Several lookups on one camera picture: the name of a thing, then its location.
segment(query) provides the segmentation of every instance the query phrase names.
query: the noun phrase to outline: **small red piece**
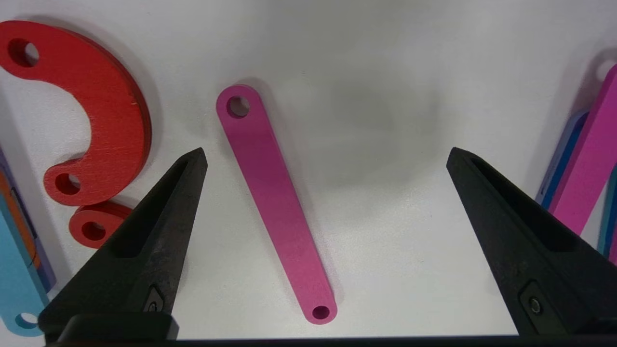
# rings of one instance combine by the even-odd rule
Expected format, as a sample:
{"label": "small red piece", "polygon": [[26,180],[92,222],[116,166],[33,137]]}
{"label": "small red piece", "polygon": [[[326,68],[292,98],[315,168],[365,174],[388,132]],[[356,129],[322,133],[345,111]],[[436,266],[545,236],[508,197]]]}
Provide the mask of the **small red piece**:
{"label": "small red piece", "polygon": [[84,246],[100,248],[132,210],[111,201],[81,206],[68,222],[73,238]]}
{"label": "small red piece", "polygon": [[[28,60],[30,43],[39,52],[38,62]],[[0,66],[16,77],[68,91],[90,120],[92,137],[84,156],[45,173],[52,199],[69,206],[100,203],[137,177],[150,151],[150,116],[139,87],[109,52],[72,31],[11,20],[0,23]]]}

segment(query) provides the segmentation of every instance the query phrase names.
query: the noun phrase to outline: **wooden piece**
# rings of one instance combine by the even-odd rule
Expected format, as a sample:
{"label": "wooden piece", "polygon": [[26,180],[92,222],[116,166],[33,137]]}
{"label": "wooden piece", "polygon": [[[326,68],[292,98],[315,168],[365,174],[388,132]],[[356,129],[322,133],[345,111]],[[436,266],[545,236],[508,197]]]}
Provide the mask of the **wooden piece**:
{"label": "wooden piece", "polygon": [[[30,43],[39,53],[36,63],[25,53]],[[0,66],[16,77],[68,91],[90,120],[92,137],[84,156],[45,173],[43,182],[51,198],[82,206],[122,191],[143,168],[151,142],[148,108],[131,75],[92,40],[48,25],[0,23],[0,48]]]}
{"label": "wooden piece", "polygon": [[68,229],[82,245],[100,248],[131,212],[130,208],[111,201],[82,206],[71,217]]}

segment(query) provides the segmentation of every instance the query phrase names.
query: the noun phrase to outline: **hole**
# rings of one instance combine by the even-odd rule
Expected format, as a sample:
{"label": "hole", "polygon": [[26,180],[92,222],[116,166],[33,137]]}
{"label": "hole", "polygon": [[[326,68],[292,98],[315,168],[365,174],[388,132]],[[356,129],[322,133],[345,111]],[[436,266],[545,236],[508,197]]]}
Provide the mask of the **hole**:
{"label": "hole", "polygon": [[317,306],[313,309],[313,317],[316,319],[326,319],[330,315],[330,309],[326,306]]}
{"label": "hole", "polygon": [[88,222],[81,227],[83,236],[91,241],[99,241],[105,237],[105,228],[98,223]]}
{"label": "hole", "polygon": [[602,62],[602,64],[600,64],[598,69],[595,71],[595,77],[598,81],[604,81],[608,75],[608,72],[613,68],[613,66],[615,66],[615,64],[617,64],[617,62],[613,59],[608,59],[607,61]]}
{"label": "hole", "polygon": [[234,96],[227,103],[227,111],[236,118],[244,118],[249,113],[250,105],[242,96]]}
{"label": "hole", "polygon": [[38,324],[38,319],[33,314],[22,313],[18,314],[17,317],[15,317],[15,323],[17,323],[20,328],[34,329]]}
{"label": "hole", "polygon": [[56,177],[56,188],[66,195],[75,195],[81,188],[81,183],[76,176],[69,173],[62,173]]}
{"label": "hole", "polygon": [[38,63],[39,54],[35,45],[23,38],[15,38],[9,42],[9,56],[15,64],[22,67],[33,67]]}

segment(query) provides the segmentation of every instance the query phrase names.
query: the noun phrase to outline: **pink bar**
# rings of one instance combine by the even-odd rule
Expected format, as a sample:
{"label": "pink bar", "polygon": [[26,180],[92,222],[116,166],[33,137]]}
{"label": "pink bar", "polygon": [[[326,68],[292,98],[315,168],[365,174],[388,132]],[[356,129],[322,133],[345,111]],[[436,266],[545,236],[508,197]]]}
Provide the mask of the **pink bar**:
{"label": "pink bar", "polygon": [[[249,102],[244,117],[230,108],[236,97]],[[334,295],[259,94],[246,85],[228,87],[217,113],[304,316],[313,324],[331,322]]]}
{"label": "pink bar", "polygon": [[577,235],[582,233],[602,188],[617,163],[617,66],[608,73],[549,211]]}

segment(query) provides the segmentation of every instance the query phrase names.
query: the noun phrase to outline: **white table surface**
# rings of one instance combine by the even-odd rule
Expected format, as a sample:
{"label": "white table surface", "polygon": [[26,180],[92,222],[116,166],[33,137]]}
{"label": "white table surface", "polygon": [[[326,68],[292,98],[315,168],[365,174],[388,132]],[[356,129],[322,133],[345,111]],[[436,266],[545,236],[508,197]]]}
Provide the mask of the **white table surface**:
{"label": "white table surface", "polygon": [[[617,1],[590,0],[0,2],[0,20],[94,39],[140,85],[152,151],[117,201],[134,207],[204,148],[180,338],[516,333],[447,155],[473,151],[535,196],[567,116],[617,57],[616,18]],[[215,114],[236,82],[265,101],[336,296],[330,324],[302,316]],[[0,144],[54,292],[94,251],[68,233],[75,208],[49,198],[43,173],[84,152],[89,132],[70,94],[0,69]],[[597,222],[584,236],[595,244]],[[43,344],[1,325],[0,341]]]}

